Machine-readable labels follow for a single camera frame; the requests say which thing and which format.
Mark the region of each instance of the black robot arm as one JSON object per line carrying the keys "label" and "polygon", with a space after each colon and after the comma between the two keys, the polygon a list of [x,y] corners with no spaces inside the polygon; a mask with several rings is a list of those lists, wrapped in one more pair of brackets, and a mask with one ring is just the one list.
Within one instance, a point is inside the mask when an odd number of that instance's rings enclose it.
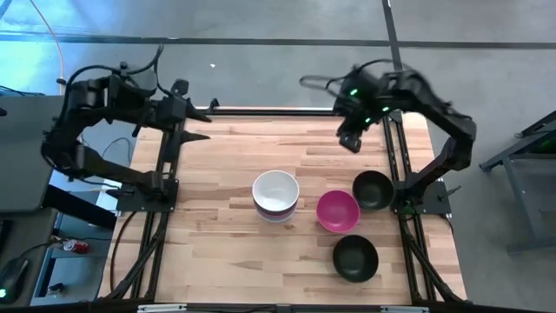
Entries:
{"label": "black robot arm", "polygon": [[209,139],[180,129],[186,118],[210,122],[195,109],[189,98],[183,98],[189,88],[187,81],[176,80],[171,91],[161,88],[166,94],[162,100],[149,99],[157,86],[160,88],[156,66],[161,53],[162,48],[159,48],[155,61],[151,62],[155,70],[134,72],[123,63],[120,69],[112,69],[107,77],[72,83],[73,76],[66,88],[60,117],[55,119],[51,130],[45,131],[41,149],[45,161],[70,179],[100,176],[137,187],[152,200],[163,200],[168,182],[161,171],[143,173],[106,161],[77,140],[85,128],[103,119],[108,123],[118,120],[134,124],[133,137],[141,127],[155,128],[169,135],[169,140],[162,144],[167,145],[165,162],[171,162],[181,144]]}
{"label": "black robot arm", "polygon": [[[422,171],[406,177],[398,186],[398,196],[411,204],[421,204],[427,186],[449,170],[462,170],[471,163],[471,150],[476,135],[476,125],[469,116],[460,114],[452,104],[440,100],[428,81],[416,70],[386,73],[380,79],[365,70],[367,65],[384,62],[377,60],[354,67],[344,77],[331,78],[325,89],[336,96],[333,111],[344,117],[336,132],[340,145],[359,152],[361,135],[372,123],[378,123],[393,110],[419,112],[443,129],[450,138],[442,152]],[[328,87],[341,82],[335,93]],[[314,85],[301,84],[314,88]]]}

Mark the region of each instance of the magenta bowl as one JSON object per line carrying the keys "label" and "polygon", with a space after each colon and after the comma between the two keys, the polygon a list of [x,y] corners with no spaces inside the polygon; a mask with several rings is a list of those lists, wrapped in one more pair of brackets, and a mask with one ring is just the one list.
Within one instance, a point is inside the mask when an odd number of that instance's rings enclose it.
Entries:
{"label": "magenta bowl", "polygon": [[346,233],[359,222],[359,205],[347,192],[325,193],[316,205],[316,216],[322,227],[335,233]]}

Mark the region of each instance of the concrete floor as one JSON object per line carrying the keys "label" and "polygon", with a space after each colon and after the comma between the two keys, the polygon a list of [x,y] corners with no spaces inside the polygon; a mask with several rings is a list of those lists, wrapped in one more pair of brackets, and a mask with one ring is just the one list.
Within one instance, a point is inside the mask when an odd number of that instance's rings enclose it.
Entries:
{"label": "concrete floor", "polygon": [[[60,34],[126,37],[296,38],[388,40],[381,0],[35,0]],[[401,41],[555,43],[552,0],[391,0]],[[26,0],[13,0],[0,34],[46,31]],[[2,42],[0,84],[56,93],[53,43]],[[152,44],[63,43],[66,76],[92,63],[146,63]],[[470,300],[488,305],[554,310],[553,250],[509,256],[505,247],[526,239],[504,170],[486,175],[479,162],[514,142],[553,110],[556,50],[402,49],[437,93],[478,125],[472,166],[445,177],[462,185],[451,198],[455,241]],[[301,89],[304,74],[343,75],[353,63],[390,57],[388,47],[168,45],[161,82],[191,82],[195,104],[331,107],[333,99]],[[95,77],[91,72],[83,77]],[[431,125],[436,152],[446,136]]]}

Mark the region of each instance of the soda can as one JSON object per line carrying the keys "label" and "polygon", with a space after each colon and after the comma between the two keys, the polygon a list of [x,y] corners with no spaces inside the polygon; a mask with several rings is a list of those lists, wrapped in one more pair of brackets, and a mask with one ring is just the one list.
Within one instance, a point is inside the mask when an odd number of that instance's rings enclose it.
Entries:
{"label": "soda can", "polygon": [[64,251],[77,254],[86,254],[89,251],[89,244],[76,239],[70,239],[63,244]]}

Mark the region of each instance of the wooden table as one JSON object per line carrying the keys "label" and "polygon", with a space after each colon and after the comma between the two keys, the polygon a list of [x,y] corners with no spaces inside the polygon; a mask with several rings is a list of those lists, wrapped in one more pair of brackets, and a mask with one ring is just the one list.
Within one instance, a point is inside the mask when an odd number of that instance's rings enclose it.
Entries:
{"label": "wooden table", "polygon": [[[212,139],[182,147],[179,199],[170,216],[156,301],[411,303],[400,230],[389,210],[362,214],[350,232],[377,247],[377,274],[366,283],[354,284],[334,271],[332,248],[342,236],[318,224],[314,211],[319,196],[328,190],[351,192],[354,178],[363,170],[390,176],[382,126],[371,127],[361,152],[352,154],[334,135],[340,121],[335,117],[215,117],[212,123],[188,122],[189,131]],[[420,170],[434,157],[426,121],[406,114],[404,126],[412,166]],[[133,168],[155,168],[161,137],[156,130],[141,131]],[[255,212],[251,184],[266,170],[285,170],[299,182],[298,210],[286,223],[264,222]],[[122,236],[116,284],[137,258],[145,216],[138,213]],[[114,237],[123,219],[118,220]],[[423,216],[423,227],[431,262],[454,292],[465,298],[447,222]],[[147,268],[142,293],[150,263]],[[425,295],[419,265],[416,270]],[[99,296],[108,293],[109,260]]]}

